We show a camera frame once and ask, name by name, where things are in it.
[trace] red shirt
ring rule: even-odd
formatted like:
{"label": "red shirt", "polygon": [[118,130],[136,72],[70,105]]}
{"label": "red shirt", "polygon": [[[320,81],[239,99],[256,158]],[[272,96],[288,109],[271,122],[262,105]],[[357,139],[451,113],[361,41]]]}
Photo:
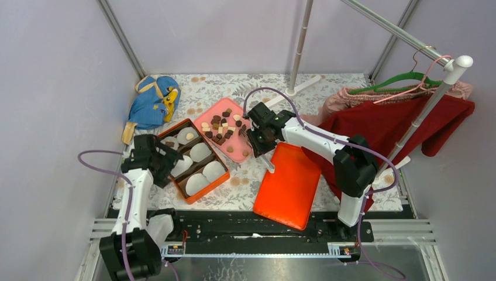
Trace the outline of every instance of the red shirt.
{"label": "red shirt", "polygon": [[[334,113],[319,127],[349,137],[360,134],[365,137],[370,148],[388,156],[429,98],[430,96],[393,104],[364,102],[356,107]],[[420,144],[424,155],[436,155],[454,130],[474,112],[474,108],[475,103],[472,101],[443,96],[407,141],[393,163],[397,164]],[[341,199],[341,191],[336,187],[334,167],[331,163],[308,149],[304,149],[304,152],[319,165],[331,191]],[[378,158],[376,160],[379,166],[383,162]],[[367,202],[366,211],[372,203],[372,200]]]}

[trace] white wall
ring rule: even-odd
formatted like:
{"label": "white wall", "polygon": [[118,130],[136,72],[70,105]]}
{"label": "white wall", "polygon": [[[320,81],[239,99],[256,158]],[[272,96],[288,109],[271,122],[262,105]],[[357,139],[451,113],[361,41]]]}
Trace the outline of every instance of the white wall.
{"label": "white wall", "polygon": [[[474,66],[462,81],[474,85],[472,116],[434,158],[413,153],[406,175],[418,211],[432,222],[450,280],[494,280],[496,260],[496,2],[422,1],[406,30],[452,56],[469,54]],[[412,67],[414,50],[399,44],[378,82]],[[422,57],[418,70],[429,60]],[[442,78],[435,67],[436,78]]]}
{"label": "white wall", "polygon": [[122,149],[137,77],[96,1],[2,1],[0,38],[0,279],[73,280],[112,184],[76,156]]}
{"label": "white wall", "polygon": [[[111,0],[148,73],[289,73],[305,0]],[[362,0],[397,23],[408,0]],[[368,73],[389,33],[340,1],[315,1],[302,73]]]}

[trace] hanger hook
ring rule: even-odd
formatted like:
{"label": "hanger hook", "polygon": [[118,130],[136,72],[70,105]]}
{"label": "hanger hook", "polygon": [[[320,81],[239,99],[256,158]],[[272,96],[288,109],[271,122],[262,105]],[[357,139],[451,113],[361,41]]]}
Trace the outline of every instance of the hanger hook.
{"label": "hanger hook", "polygon": [[418,49],[418,50],[414,53],[414,57],[413,57],[413,59],[414,59],[415,65],[414,65],[414,67],[412,68],[412,70],[411,70],[410,72],[414,72],[415,67],[416,67],[416,66],[417,66],[417,64],[418,64],[418,61],[415,59],[415,55],[416,55],[419,51],[421,51],[421,50],[423,50],[423,49],[427,49],[427,48],[433,48],[434,50],[437,50],[437,49],[436,49],[436,47],[434,47],[434,46],[424,46],[424,47],[421,47],[420,49]]}

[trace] pink garment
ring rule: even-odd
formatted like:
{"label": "pink garment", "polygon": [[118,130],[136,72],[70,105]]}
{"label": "pink garment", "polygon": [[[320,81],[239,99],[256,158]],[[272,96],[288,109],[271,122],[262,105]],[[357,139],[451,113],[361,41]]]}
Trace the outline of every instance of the pink garment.
{"label": "pink garment", "polygon": [[[356,90],[358,88],[342,88],[337,93],[331,95],[324,102],[322,109],[319,110],[317,115],[301,115],[301,118],[308,123],[318,126],[324,121],[326,121],[333,113],[346,109],[355,107],[366,101],[379,101],[383,98],[387,98],[391,95],[399,94],[400,91],[393,92],[374,92],[373,90],[361,92],[360,94],[350,95],[349,91]],[[429,88],[431,91],[435,91],[437,87]],[[472,93],[473,86],[464,82],[457,81],[450,90],[446,92],[446,95],[450,95],[455,98],[461,98],[463,100],[468,99],[469,95]],[[432,94],[430,91],[424,91],[422,89],[417,89],[413,92],[409,92],[404,95],[392,98],[390,100],[384,101],[381,104],[390,104],[395,102],[409,101],[414,98],[424,97],[426,95]]]}

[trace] floral tablecloth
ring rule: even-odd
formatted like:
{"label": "floral tablecloth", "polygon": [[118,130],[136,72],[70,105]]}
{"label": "floral tablecloth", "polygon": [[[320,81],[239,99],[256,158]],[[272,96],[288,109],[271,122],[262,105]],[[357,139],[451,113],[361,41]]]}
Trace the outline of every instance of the floral tablecloth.
{"label": "floral tablecloth", "polygon": [[[323,79],[311,88],[293,98],[300,114],[316,114],[324,100],[344,86],[364,87],[363,74],[321,74]],[[185,118],[191,120],[199,117],[219,99],[229,97],[243,105],[245,95],[257,87],[273,87],[284,91],[289,83],[287,74],[207,74],[207,75],[171,75],[181,86],[181,100],[172,121],[157,129],[136,131],[135,134],[159,134]],[[297,85],[310,79],[314,74],[300,74]],[[277,94],[269,91],[253,94],[248,100],[248,108],[259,101],[268,101]],[[291,110],[286,102],[273,107],[275,112],[282,109]],[[149,209],[170,208],[178,210],[252,210],[257,197],[260,182],[265,175],[265,166],[261,161],[249,157],[238,164],[230,160],[217,148],[216,152],[223,158],[229,168],[230,179],[208,193],[196,203],[188,205],[172,184],[161,189],[153,186],[149,196]],[[114,209],[120,209],[123,194],[123,182],[116,183],[116,194],[112,203]],[[401,211],[401,201],[397,189],[373,195],[375,204],[371,211]],[[312,211],[337,211],[339,204],[335,195],[329,190],[321,176],[315,194]]]}

